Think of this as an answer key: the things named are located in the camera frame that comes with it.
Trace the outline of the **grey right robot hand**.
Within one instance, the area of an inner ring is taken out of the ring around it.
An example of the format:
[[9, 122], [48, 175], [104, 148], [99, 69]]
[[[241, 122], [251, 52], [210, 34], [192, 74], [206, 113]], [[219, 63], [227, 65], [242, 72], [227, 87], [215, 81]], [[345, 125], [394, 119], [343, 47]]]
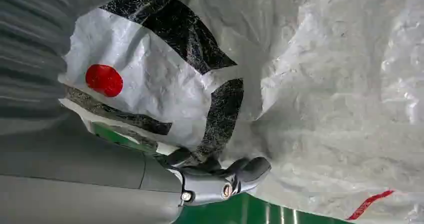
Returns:
[[91, 134], [78, 115], [45, 129], [1, 132], [3, 224], [171, 224], [184, 206], [228, 200], [270, 172], [263, 157], [226, 169], [161, 164]]

